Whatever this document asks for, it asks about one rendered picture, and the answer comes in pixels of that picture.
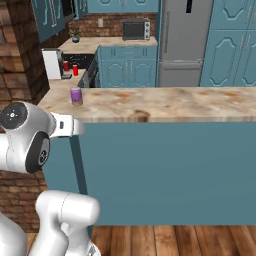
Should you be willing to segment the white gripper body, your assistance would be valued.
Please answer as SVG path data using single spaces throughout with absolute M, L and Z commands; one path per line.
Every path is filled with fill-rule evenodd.
M 70 132 L 69 132 L 70 137 L 80 136 L 85 133 L 85 127 L 83 123 L 75 118 L 71 118 L 69 128 L 70 128 Z

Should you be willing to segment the purple soda can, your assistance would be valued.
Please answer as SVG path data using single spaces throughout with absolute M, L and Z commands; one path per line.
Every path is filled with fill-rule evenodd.
M 83 105 L 82 90 L 79 87 L 72 87 L 70 89 L 71 101 L 74 106 Z

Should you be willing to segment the black stove with oven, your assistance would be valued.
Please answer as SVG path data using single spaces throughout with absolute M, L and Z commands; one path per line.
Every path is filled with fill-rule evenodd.
M 78 66 L 78 71 L 82 72 L 82 78 L 78 84 L 80 88 L 95 88 L 95 81 L 98 74 L 98 65 L 96 55 L 92 53 L 66 53 L 63 55 L 64 60 L 69 66 Z

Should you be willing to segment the teal kitchen island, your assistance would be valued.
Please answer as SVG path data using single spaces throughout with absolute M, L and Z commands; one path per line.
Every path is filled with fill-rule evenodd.
M 99 225 L 256 224 L 256 123 L 91 123 L 55 139 L 51 189 L 88 194 Z

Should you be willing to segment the white coffee machine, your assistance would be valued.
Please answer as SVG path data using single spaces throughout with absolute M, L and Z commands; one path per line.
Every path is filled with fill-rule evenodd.
M 49 80 L 70 79 L 71 74 L 65 74 L 63 68 L 63 52 L 58 48 L 44 48 L 43 60 Z

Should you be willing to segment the teal base cupboards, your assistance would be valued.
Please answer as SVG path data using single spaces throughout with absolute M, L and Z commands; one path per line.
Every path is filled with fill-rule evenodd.
M 97 55 L 101 88 L 156 86 L 156 46 L 100 46 Z

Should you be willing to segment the green plant in blue pot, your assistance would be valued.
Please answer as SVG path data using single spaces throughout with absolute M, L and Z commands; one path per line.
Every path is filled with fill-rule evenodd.
M 70 36 L 73 43 L 78 43 L 80 41 L 81 32 L 78 28 L 71 28 L 70 29 Z

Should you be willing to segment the grey toaster oven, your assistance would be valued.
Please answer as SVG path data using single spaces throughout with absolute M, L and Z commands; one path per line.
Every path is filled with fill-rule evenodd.
M 124 40 L 149 40 L 150 39 L 149 19 L 123 19 L 122 38 Z

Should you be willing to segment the black extractor hood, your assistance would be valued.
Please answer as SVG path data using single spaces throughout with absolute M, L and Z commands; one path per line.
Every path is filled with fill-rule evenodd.
M 76 17 L 75 0 L 62 0 L 62 9 L 65 22 Z

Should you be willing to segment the grey fridge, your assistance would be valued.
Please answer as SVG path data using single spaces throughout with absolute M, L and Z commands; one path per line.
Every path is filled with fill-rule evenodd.
M 197 87 L 213 0 L 163 0 L 158 85 Z

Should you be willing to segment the tall teal cupboards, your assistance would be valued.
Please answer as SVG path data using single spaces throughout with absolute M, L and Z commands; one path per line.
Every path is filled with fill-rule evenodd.
M 214 0 L 201 87 L 256 87 L 256 0 Z

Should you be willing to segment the teal wall cupboards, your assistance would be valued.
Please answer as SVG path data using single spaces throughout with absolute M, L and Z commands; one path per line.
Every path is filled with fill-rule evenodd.
M 40 42 L 65 28 L 62 0 L 31 0 L 31 3 Z
M 75 19 L 87 13 L 156 13 L 159 0 L 74 0 Z

